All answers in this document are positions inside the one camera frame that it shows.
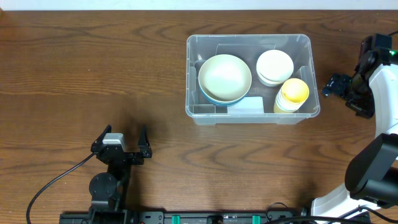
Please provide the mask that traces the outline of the white plastic bowl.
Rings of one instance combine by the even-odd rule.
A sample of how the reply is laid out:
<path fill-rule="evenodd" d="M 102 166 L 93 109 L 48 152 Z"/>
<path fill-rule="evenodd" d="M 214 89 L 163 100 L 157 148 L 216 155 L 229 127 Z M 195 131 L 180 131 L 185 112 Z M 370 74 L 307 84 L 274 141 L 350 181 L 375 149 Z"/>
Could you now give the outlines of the white plastic bowl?
<path fill-rule="evenodd" d="M 287 53 L 268 50 L 259 56 L 256 70 L 266 80 L 283 83 L 293 74 L 294 63 Z"/>

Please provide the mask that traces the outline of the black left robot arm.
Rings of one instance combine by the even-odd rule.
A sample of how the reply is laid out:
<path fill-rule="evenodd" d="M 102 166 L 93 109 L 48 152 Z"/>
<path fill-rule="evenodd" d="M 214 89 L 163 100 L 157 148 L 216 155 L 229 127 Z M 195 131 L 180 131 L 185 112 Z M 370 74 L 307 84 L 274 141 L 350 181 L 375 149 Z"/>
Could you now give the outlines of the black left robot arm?
<path fill-rule="evenodd" d="M 137 146 L 137 152 L 126 152 L 123 134 L 112 133 L 110 125 L 92 143 L 91 152 L 108 168 L 90 181 L 91 207 L 88 223 L 129 223 L 136 219 L 124 206 L 131 167 L 143 165 L 145 159 L 152 157 L 145 126 L 141 129 Z"/>

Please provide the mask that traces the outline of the light blue plastic cup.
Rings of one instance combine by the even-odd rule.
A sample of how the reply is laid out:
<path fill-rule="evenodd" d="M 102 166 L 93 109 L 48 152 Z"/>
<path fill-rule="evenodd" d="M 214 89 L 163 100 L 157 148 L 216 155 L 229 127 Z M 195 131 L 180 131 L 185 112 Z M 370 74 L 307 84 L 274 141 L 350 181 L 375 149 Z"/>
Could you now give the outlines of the light blue plastic cup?
<path fill-rule="evenodd" d="M 301 107 L 300 103 L 293 103 L 282 98 L 277 98 L 274 103 L 275 113 L 293 113 Z"/>

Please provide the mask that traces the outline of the dark blue bowl front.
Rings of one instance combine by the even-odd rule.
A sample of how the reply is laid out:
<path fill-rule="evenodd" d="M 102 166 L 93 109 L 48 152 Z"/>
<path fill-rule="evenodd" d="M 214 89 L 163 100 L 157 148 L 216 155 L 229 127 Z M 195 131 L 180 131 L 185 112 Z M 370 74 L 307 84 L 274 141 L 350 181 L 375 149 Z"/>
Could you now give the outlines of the dark blue bowl front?
<path fill-rule="evenodd" d="M 216 105 L 216 106 L 220 106 L 220 107 L 229 107 L 229 106 L 233 106 L 236 105 L 237 103 L 239 103 L 240 101 L 242 101 L 244 99 L 244 97 L 235 100 L 235 101 L 231 101 L 231 102 L 220 102 L 220 101 L 216 101 L 212 98 L 210 98 L 209 96 L 207 96 L 206 94 L 203 93 L 203 96 L 212 104 Z"/>

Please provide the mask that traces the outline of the grey plastic bowl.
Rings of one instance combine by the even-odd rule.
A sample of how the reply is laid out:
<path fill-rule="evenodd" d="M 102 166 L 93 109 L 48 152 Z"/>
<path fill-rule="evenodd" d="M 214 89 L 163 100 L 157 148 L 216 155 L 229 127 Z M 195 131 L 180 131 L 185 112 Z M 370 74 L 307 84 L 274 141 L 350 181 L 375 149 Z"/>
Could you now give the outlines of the grey plastic bowl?
<path fill-rule="evenodd" d="M 264 81 L 264 80 L 260 80 L 260 82 L 263 84 L 263 85 L 265 85 L 265 86 L 269 86 L 269 87 L 275 87 L 275 86 L 279 86 L 279 85 L 282 85 L 283 84 L 283 82 L 282 83 L 276 83 L 276 82 L 266 82 L 266 81 Z"/>

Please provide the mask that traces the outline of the large cream bowl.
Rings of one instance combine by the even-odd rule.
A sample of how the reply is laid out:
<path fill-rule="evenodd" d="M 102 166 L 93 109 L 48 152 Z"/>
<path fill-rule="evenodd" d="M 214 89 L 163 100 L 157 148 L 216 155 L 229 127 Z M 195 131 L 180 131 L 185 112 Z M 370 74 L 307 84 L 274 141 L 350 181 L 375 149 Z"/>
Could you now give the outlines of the large cream bowl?
<path fill-rule="evenodd" d="M 234 55 L 215 55 L 198 72 L 200 88 L 220 101 L 237 100 L 250 89 L 251 83 L 252 75 L 248 65 Z"/>

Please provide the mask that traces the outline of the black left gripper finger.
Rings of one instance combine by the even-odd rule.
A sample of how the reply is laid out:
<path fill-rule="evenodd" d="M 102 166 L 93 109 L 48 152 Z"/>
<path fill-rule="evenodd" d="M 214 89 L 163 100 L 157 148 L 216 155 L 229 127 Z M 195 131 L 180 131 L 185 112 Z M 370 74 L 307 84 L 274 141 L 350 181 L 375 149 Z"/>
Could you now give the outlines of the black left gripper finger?
<path fill-rule="evenodd" d="M 150 146 L 149 139 L 147 137 L 146 125 L 143 125 L 143 127 L 141 129 L 141 133 L 139 136 L 137 146 L 140 149 L 140 153 L 143 158 L 151 158 L 152 157 L 152 148 Z"/>
<path fill-rule="evenodd" d="M 111 125 L 107 125 L 104 131 L 96 138 L 96 140 L 91 145 L 91 152 L 101 152 L 104 148 L 103 139 L 112 130 Z"/>

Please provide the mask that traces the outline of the yellow plastic cup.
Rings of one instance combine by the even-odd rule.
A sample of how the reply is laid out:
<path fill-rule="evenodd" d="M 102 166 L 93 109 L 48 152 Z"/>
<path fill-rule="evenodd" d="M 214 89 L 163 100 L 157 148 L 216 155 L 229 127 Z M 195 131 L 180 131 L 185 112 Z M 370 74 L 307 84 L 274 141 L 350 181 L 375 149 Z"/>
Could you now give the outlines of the yellow plastic cup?
<path fill-rule="evenodd" d="M 309 97 L 308 85 L 299 78 L 290 78 L 281 87 L 282 97 L 291 103 L 304 103 Z"/>
<path fill-rule="evenodd" d="M 274 113 L 293 113 L 296 110 L 295 105 L 290 103 L 286 104 L 277 100 L 274 103 Z"/>

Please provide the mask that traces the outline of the yellow plastic bowl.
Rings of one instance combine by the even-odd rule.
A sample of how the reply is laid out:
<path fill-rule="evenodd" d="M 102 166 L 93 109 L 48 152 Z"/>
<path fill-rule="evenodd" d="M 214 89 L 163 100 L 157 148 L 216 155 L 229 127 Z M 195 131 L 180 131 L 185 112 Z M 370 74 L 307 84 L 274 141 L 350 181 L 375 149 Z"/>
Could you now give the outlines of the yellow plastic bowl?
<path fill-rule="evenodd" d="M 283 82 L 274 82 L 274 81 L 270 81 L 266 78 L 264 78 L 263 76 L 258 76 L 259 81 L 266 86 L 278 86 L 283 84 Z"/>

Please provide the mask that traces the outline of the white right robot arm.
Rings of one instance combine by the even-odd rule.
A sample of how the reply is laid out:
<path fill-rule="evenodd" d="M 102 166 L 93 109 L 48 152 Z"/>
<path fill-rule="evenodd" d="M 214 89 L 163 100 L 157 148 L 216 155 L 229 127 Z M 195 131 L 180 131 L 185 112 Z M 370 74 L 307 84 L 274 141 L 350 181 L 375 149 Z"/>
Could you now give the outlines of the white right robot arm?
<path fill-rule="evenodd" d="M 373 34 L 361 43 L 354 75 L 333 74 L 323 87 L 362 118 L 374 118 L 374 139 L 348 165 L 342 185 L 312 200 L 316 223 L 357 222 L 364 213 L 397 206 L 397 51 L 392 34 Z"/>

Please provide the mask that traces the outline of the dark blue bowl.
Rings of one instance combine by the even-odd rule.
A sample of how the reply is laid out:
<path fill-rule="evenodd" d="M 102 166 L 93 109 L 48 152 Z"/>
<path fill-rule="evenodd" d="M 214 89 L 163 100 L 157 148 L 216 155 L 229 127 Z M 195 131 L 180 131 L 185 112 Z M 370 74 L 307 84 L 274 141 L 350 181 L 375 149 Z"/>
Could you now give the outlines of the dark blue bowl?
<path fill-rule="evenodd" d="M 220 107 L 229 107 L 229 106 L 233 106 L 236 105 L 237 103 L 239 103 L 240 101 L 242 101 L 244 99 L 244 97 L 235 100 L 235 101 L 231 101 L 231 102 L 220 102 L 220 101 L 216 101 L 212 98 L 210 98 L 209 96 L 207 96 L 206 94 L 203 93 L 203 96 L 212 104 L 216 105 L 216 106 L 220 106 Z"/>
<path fill-rule="evenodd" d="M 238 103 L 239 101 L 241 101 L 244 97 L 246 97 L 247 94 L 248 94 L 248 92 L 249 92 L 249 90 L 247 90 L 247 91 L 245 92 L 245 94 L 244 94 L 242 97 L 238 98 L 237 100 L 233 100 L 233 101 L 220 101 L 220 100 L 216 100 L 216 99 L 210 97 L 209 95 L 207 95 L 207 94 L 205 93 L 204 89 L 202 89 L 202 88 L 200 88 L 200 92 L 202 93 L 202 95 L 203 95 L 210 103 L 212 103 L 212 104 L 214 104 L 214 105 L 216 105 L 216 106 L 228 107 L 228 106 L 231 106 L 231 105 L 235 105 L 236 103 Z"/>

